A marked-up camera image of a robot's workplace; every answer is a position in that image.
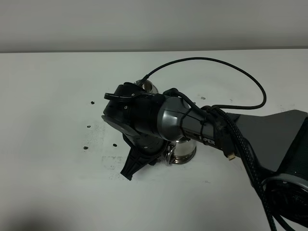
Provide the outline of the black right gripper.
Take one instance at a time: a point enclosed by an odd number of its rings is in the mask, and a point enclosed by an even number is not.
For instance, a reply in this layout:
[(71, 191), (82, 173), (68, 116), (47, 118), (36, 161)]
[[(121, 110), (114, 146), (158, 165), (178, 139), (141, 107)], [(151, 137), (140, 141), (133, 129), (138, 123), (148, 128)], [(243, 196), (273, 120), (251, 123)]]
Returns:
[(102, 119), (120, 131), (132, 143), (120, 174), (128, 180), (145, 167), (155, 164), (167, 142), (159, 133), (159, 111), (167, 100), (160, 93), (149, 93), (136, 84), (125, 82), (113, 94), (104, 96), (109, 101)]

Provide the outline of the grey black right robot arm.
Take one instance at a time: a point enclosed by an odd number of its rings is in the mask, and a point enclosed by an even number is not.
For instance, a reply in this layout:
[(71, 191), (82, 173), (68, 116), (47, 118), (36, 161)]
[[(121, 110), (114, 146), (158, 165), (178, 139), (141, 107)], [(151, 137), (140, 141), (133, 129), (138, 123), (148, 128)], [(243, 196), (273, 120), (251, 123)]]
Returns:
[(130, 146), (121, 174), (128, 180), (154, 165), (168, 145), (182, 138), (239, 157), (264, 207), (271, 230), (278, 222), (308, 224), (308, 115), (299, 110), (268, 116), (226, 113), (222, 106), (196, 106), (176, 89), (148, 93), (124, 83), (105, 94), (103, 120)]

